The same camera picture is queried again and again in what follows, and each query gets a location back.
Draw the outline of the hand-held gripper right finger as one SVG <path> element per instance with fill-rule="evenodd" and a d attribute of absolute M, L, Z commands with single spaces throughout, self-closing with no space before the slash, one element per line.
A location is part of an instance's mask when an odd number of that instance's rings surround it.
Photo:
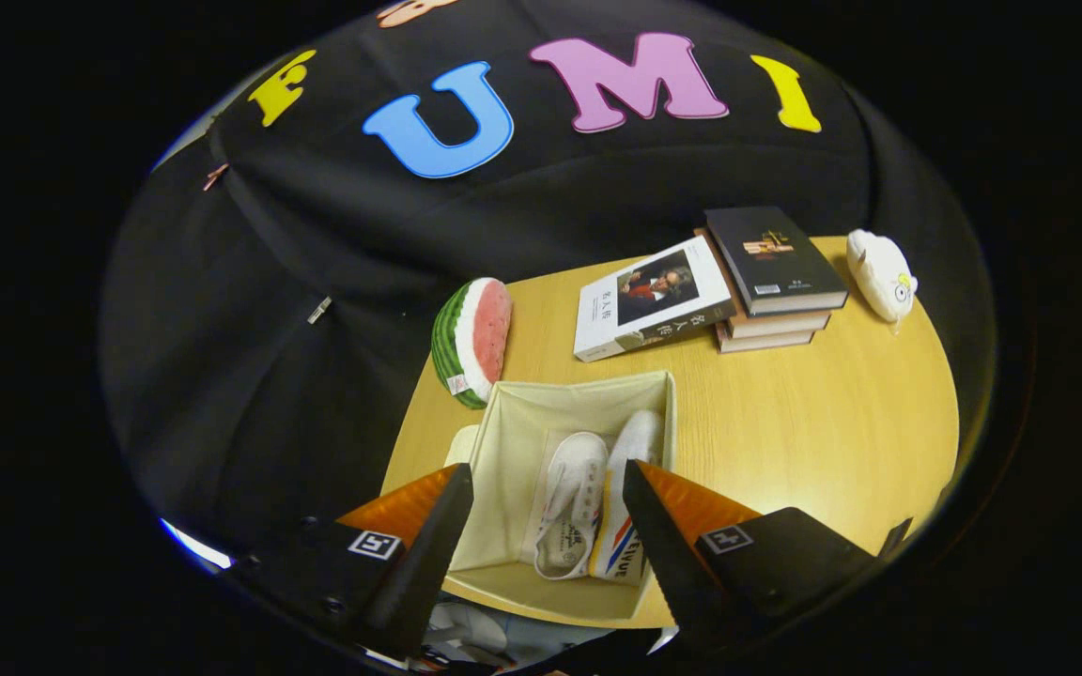
<path fill-rule="evenodd" d="M 757 642 L 879 572 L 880 560 L 806 511 L 757 513 L 631 459 L 623 500 L 684 652 Z"/>

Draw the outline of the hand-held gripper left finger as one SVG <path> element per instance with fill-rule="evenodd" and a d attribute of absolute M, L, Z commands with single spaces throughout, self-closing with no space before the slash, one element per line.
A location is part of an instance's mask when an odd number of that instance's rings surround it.
<path fill-rule="evenodd" d="M 245 555 L 240 587 L 344 649 L 415 657 L 473 496 L 469 463 L 430 472 Z"/>

